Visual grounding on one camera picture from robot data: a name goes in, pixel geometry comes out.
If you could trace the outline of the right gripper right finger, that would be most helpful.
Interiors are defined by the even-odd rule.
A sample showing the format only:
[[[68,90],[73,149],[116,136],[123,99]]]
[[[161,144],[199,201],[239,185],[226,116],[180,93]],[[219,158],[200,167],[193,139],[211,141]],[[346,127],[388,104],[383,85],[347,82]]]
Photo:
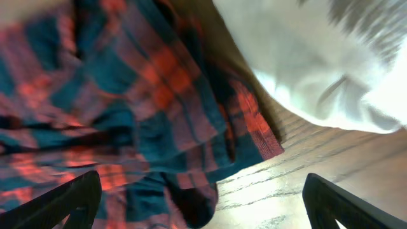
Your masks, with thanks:
[[[323,177],[309,173],[302,191],[312,229],[406,229],[406,222]]]

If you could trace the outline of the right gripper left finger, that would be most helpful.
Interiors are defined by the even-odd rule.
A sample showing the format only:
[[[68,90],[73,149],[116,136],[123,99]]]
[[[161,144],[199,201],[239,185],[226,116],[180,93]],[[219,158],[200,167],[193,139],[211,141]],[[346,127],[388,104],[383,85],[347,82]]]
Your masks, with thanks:
[[[1,228],[91,229],[101,200],[99,174],[92,170],[20,207],[1,214]]]

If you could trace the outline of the red navy plaid shirt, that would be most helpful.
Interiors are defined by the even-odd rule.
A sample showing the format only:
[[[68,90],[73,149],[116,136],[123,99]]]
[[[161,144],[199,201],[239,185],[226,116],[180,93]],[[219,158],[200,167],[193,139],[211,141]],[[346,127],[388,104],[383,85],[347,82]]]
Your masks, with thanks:
[[[94,170],[95,228],[201,228],[282,153],[255,95],[167,1],[67,1],[1,29],[1,212]]]

